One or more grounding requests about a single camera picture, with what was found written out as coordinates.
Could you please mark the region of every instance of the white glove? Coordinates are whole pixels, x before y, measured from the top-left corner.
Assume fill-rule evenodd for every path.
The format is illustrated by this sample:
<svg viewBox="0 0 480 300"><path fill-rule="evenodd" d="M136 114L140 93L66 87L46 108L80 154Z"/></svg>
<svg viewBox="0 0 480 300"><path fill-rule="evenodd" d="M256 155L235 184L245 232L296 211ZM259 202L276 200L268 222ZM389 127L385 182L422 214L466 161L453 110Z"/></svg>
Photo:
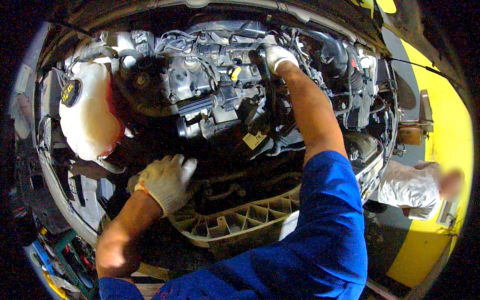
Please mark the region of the white glove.
<svg viewBox="0 0 480 300"><path fill-rule="evenodd" d="M287 49L283 48L279 45L271 45L268 43L264 43L267 63L270 70L276 74L276 69L278 65L283 61L291 61L297 67L299 66L299 62L293 55L293 53L289 52Z"/></svg>
<svg viewBox="0 0 480 300"><path fill-rule="evenodd" d="M185 187L197 168L197 160L185 158L181 154L165 156L156 160L140 173L135 191L143 190L150 194L163 209L163 217L174 213L186 203Z"/></svg>

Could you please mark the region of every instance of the white shirt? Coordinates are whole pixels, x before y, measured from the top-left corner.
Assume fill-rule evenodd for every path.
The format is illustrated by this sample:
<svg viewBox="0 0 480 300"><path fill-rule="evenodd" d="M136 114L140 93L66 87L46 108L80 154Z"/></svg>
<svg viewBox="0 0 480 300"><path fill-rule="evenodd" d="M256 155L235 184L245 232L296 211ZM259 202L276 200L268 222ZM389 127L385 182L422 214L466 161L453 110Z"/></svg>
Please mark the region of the white shirt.
<svg viewBox="0 0 480 300"><path fill-rule="evenodd" d="M419 165L420 170L391 160L380 182L377 201L410 208L409 219L428 220L442 204L435 185L438 164L419 161Z"/></svg>

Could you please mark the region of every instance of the yellow tag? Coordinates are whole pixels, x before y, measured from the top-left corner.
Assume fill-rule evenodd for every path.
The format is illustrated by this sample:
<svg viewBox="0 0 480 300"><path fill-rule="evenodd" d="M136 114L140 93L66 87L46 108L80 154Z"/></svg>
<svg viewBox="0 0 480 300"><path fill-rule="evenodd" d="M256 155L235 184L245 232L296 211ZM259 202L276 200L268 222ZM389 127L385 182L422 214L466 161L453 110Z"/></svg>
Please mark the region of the yellow tag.
<svg viewBox="0 0 480 300"><path fill-rule="evenodd" d="M260 143L266 138L266 135L263 135L261 132L257 132L257 135L252 135L247 133L243 137L243 141L250 147L250 149L255 149Z"/></svg>

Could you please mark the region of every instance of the white plastic tank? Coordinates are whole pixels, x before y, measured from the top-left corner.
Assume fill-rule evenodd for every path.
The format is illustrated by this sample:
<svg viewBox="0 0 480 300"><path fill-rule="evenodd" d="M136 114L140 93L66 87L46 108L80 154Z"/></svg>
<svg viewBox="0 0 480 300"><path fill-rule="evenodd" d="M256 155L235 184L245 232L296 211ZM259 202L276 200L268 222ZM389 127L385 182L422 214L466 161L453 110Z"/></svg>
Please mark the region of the white plastic tank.
<svg viewBox="0 0 480 300"><path fill-rule="evenodd" d="M60 125L67 143L83 160L105 158L124 126L113 114L110 74L102 63L85 64L61 93Z"/></svg>

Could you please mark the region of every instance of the blue shirt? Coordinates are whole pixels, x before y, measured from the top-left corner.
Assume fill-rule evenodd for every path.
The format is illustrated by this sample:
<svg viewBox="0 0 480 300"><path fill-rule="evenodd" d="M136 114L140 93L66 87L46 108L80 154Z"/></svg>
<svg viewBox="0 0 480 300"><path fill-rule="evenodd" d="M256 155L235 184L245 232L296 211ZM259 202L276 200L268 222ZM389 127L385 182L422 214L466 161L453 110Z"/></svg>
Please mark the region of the blue shirt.
<svg viewBox="0 0 480 300"><path fill-rule="evenodd" d="M160 299L357 299L367 279L360 192L350 162L325 151L305 166L300 214L283 240L167 282ZM143 299L135 285L99 280L103 300Z"/></svg>

